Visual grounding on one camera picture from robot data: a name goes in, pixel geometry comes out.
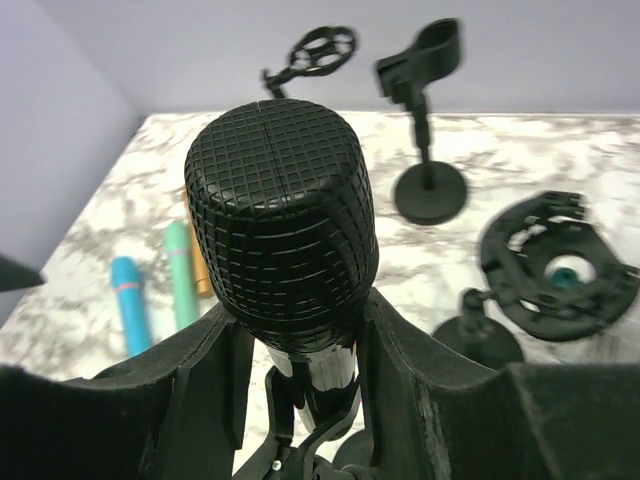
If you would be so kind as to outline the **black tripod mic stand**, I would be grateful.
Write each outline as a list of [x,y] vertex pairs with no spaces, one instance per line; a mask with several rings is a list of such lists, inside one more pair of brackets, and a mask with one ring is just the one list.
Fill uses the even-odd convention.
[[263,87],[272,98],[287,97],[283,86],[298,77],[324,77],[348,62],[358,48],[358,35],[347,26],[321,26],[306,33],[289,51],[288,63],[277,74],[262,70]]

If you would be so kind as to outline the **black round-base shock-mount stand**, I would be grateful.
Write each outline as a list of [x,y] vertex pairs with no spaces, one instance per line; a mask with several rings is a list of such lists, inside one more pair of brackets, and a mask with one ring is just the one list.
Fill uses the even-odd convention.
[[[487,314],[493,301],[540,361],[638,362],[639,268],[587,222],[583,200],[545,191],[498,214],[479,245],[486,290],[464,290],[458,315],[441,323],[434,338],[491,369],[526,361],[515,334]],[[582,284],[555,289],[549,277],[558,267],[576,270]]]

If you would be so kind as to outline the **blue microphone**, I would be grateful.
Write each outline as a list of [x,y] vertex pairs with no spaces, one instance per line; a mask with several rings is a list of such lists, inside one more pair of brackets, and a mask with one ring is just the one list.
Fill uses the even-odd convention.
[[111,263],[111,285],[117,297],[125,343],[130,357],[151,347],[141,274],[131,257],[119,256]]

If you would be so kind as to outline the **gold microphone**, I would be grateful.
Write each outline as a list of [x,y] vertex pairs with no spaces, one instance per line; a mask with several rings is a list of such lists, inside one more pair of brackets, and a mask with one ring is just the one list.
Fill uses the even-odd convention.
[[187,223],[191,237],[191,259],[193,269],[193,279],[195,284],[196,293],[200,298],[212,298],[214,291],[209,278],[207,266],[205,264],[200,245],[197,239],[197,235],[192,223],[191,213],[189,210],[189,202],[187,191],[183,191],[183,203],[187,215]]

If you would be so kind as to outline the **black round-base clip stand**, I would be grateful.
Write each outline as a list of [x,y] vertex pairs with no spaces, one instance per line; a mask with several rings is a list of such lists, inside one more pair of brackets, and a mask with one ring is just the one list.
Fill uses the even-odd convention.
[[436,20],[401,52],[375,63],[381,96],[400,105],[413,120],[414,144],[421,162],[408,168],[394,187],[394,203],[406,220],[423,226],[456,217],[467,201],[464,176],[454,166],[434,161],[426,87],[457,69],[461,62],[461,22]]

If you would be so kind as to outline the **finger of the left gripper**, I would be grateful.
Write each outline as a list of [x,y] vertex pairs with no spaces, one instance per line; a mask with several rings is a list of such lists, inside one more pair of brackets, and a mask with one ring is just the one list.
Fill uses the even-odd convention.
[[0,256],[0,292],[12,292],[44,284],[41,274],[5,255]]

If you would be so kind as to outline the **black microphone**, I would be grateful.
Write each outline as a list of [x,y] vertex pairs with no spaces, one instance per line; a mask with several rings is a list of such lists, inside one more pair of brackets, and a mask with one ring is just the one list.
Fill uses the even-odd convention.
[[379,265],[355,131],[310,101],[251,102],[197,135],[184,177],[219,301],[268,348],[304,425],[317,428],[353,391]]

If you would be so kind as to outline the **mint green microphone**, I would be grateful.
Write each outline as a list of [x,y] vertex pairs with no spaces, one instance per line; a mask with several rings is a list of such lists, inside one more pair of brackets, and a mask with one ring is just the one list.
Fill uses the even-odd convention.
[[191,240],[181,221],[171,222],[165,229],[165,250],[173,294],[176,326],[182,330],[200,318],[200,308],[193,282]]

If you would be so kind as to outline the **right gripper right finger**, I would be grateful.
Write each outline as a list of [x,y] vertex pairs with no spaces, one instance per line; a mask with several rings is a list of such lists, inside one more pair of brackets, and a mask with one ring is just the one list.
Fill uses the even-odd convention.
[[635,479],[635,365],[516,363],[494,371],[406,321],[378,292],[358,360],[382,479]]

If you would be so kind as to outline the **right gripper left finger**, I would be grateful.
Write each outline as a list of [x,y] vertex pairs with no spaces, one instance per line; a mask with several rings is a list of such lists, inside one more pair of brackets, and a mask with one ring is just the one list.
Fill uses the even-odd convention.
[[1,369],[5,479],[228,479],[253,338],[221,307],[91,379]]

